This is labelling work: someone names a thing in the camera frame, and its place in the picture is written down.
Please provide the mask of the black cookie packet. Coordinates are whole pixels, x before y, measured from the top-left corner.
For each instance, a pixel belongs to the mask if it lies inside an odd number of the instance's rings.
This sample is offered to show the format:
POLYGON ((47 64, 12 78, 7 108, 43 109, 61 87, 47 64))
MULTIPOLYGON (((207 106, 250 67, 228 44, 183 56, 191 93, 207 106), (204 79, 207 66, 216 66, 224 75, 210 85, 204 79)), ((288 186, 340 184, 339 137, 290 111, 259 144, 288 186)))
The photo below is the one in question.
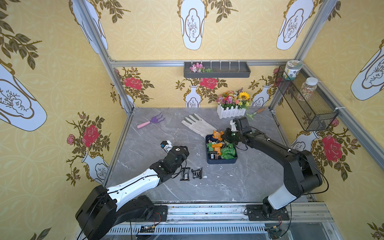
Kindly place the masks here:
POLYGON ((193 179, 202 179, 203 178, 203 168, 192 170, 193 179))
POLYGON ((218 155, 216 152, 209 153, 209 156, 210 156, 210 160, 217 160, 218 159, 218 155))
POLYGON ((189 167, 182 168, 180 181, 189 181, 190 180, 190 170, 191 170, 191 168, 189 168, 189 167))

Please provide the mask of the orange cookie packet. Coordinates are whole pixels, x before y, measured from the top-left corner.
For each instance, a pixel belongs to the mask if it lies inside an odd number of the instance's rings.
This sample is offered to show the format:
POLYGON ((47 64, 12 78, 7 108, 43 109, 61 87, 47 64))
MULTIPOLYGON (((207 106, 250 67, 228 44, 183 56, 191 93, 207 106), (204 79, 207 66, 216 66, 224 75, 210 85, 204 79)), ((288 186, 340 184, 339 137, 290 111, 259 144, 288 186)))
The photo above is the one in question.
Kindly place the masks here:
POLYGON ((215 141, 222 141, 223 140, 223 135, 224 135, 223 131, 220 131, 220 132, 213 131, 212 138, 215 139, 215 141))
POLYGON ((223 143, 219 143, 219 144, 212 144, 212 148, 214 149, 214 151, 217 153, 217 155, 221 155, 221 148, 223 146, 223 143))

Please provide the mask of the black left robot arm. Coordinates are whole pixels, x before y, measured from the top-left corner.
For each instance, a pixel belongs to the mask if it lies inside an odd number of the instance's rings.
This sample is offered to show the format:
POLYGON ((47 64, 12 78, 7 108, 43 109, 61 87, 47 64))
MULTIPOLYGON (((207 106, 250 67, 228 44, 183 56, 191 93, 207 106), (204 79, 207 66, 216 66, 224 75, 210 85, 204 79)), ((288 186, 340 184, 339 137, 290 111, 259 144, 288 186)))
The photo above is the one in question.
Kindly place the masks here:
POLYGON ((75 215, 80 234, 86 240, 100 240, 120 223, 149 220, 155 206, 143 193, 176 176, 189 154, 188 147, 173 146, 164 159, 153 163, 142 174, 114 187, 95 187, 75 215))

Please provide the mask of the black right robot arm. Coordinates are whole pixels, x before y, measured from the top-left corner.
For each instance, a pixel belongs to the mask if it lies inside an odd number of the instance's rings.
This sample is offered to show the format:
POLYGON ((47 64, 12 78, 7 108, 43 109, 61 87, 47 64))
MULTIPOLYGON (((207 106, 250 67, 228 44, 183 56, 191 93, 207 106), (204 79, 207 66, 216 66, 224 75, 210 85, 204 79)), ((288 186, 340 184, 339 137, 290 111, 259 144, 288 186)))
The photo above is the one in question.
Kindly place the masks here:
POLYGON ((282 218, 288 204, 323 184, 322 172, 309 151, 290 149, 272 140, 264 132, 251 127, 246 117, 235 118, 230 121, 230 125, 224 132, 224 140, 234 145, 243 143, 259 150, 284 169, 282 186, 263 199, 259 212, 264 219, 282 218))

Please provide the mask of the dark blue storage box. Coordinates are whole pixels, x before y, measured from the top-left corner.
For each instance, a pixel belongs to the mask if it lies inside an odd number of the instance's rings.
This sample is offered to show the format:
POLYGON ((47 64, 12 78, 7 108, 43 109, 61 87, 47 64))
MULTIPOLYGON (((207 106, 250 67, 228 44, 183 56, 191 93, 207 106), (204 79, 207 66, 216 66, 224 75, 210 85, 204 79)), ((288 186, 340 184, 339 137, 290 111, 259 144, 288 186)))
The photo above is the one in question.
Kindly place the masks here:
POLYGON ((224 140, 215 139, 213 135, 207 135, 206 156, 210 165, 234 164, 238 159, 235 146, 224 140))

